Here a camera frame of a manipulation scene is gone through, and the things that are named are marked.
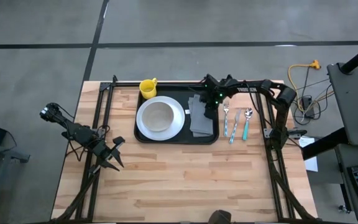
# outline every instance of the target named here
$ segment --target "yellow mug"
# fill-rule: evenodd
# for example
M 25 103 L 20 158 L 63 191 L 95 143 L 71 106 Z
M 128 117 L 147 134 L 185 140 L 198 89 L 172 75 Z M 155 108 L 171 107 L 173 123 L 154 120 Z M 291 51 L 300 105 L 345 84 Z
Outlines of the yellow mug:
M 153 80 L 143 80 L 140 85 L 139 89 L 142 93 L 142 96 L 148 100 L 157 95 L 157 91 L 155 89 L 155 86 L 157 86 L 157 79 L 153 78 Z

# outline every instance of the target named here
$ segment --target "concrete floor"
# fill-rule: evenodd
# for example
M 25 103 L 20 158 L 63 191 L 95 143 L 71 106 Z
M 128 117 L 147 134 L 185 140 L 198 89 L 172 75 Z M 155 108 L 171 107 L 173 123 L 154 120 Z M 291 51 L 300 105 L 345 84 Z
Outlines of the concrete floor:
M 0 0 L 0 44 L 92 43 L 103 0 Z M 355 0 L 110 0 L 100 43 L 204 41 L 358 40 Z M 200 80 L 210 73 L 238 79 L 287 78 L 288 66 L 318 59 L 308 83 L 327 78 L 325 66 L 345 62 L 358 45 L 309 47 L 215 47 L 98 49 L 90 80 Z M 74 113 L 89 49 L 0 49 L 0 127 L 10 130 L 28 164 L 11 164 L 0 195 L 0 223 L 48 220 L 67 142 L 61 128 L 39 118 L 46 103 Z M 298 86 L 306 69 L 295 68 Z M 311 86 L 316 96 L 328 82 Z M 321 119 L 301 128 L 324 136 L 342 126 L 334 97 Z M 338 213 L 339 186 L 314 184 L 319 217 L 354 223 Z

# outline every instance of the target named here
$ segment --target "fork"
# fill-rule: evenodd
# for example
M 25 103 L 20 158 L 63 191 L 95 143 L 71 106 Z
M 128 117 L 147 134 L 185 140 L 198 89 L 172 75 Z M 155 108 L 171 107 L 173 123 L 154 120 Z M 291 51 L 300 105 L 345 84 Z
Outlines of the fork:
M 224 137 L 227 137 L 227 112 L 229 112 L 229 101 L 226 100 L 223 103 L 223 111 L 224 111 Z

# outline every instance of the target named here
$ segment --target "power strip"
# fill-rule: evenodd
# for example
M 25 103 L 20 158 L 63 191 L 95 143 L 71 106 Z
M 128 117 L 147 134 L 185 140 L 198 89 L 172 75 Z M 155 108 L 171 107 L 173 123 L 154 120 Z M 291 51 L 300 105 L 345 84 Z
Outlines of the power strip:
M 306 110 L 310 104 L 312 104 L 311 96 L 304 96 L 301 98 L 301 105 L 304 110 Z M 314 108 L 311 107 L 305 114 L 306 118 L 313 119 L 314 118 Z

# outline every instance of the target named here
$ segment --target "wooden table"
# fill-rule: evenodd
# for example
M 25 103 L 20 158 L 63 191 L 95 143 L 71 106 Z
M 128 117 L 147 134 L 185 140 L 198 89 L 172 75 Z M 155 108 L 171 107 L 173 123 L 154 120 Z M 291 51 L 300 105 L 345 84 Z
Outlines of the wooden table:
M 84 82 L 76 122 L 92 125 L 99 84 Z M 233 144 L 223 134 L 208 146 L 142 144 L 134 136 L 138 94 L 138 88 L 114 89 L 111 130 L 106 139 L 109 146 L 113 145 L 112 138 L 122 136 L 126 140 L 120 148 L 125 168 L 120 172 L 101 169 L 94 222 L 207 222 L 217 209 L 231 212 L 235 222 L 277 221 L 256 112 L 250 120 L 247 141 L 242 140 L 245 116 L 241 116 Z M 236 94 L 230 100 L 229 136 L 236 109 L 246 107 L 253 108 L 247 93 Z M 220 133 L 223 115 L 219 109 Z M 293 127 L 291 115 L 287 127 Z M 286 145 L 283 156 L 292 192 L 317 217 L 299 148 Z M 74 154 L 65 159 L 52 218 L 59 216 L 78 193 L 84 163 L 85 156 L 81 162 Z M 282 192 L 280 198 L 285 207 Z

